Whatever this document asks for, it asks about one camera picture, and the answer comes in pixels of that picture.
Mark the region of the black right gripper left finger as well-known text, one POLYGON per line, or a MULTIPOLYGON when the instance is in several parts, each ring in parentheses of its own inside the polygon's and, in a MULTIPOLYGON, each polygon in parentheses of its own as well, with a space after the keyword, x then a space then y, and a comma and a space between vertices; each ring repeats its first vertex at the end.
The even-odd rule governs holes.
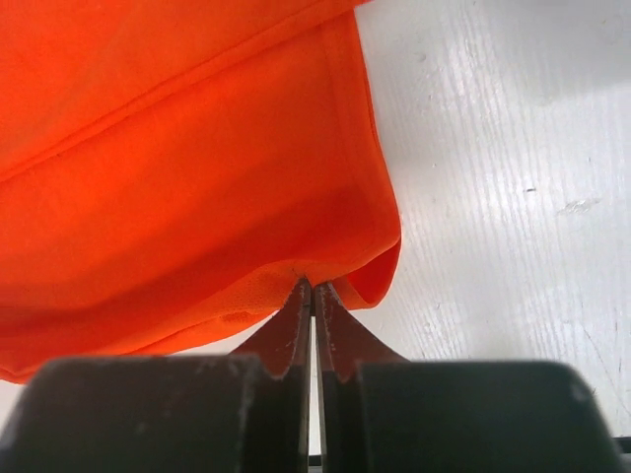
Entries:
POLYGON ((46 364, 2 432, 2 470, 306 471, 311 294, 299 281, 227 355, 46 364))

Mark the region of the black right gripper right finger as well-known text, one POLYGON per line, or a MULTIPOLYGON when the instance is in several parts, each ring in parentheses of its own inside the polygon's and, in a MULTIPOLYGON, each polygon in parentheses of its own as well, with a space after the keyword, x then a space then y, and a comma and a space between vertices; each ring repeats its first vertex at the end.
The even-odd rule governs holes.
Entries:
POLYGON ((326 472, 626 472, 588 385, 550 361, 409 361, 315 287, 326 472))

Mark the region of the orange t-shirt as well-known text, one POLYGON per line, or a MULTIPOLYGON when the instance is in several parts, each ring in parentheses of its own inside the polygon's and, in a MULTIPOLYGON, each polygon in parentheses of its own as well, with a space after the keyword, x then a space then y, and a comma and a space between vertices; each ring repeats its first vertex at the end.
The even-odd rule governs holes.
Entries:
POLYGON ((1 376, 388 291, 401 228, 353 1, 1 5, 1 376))

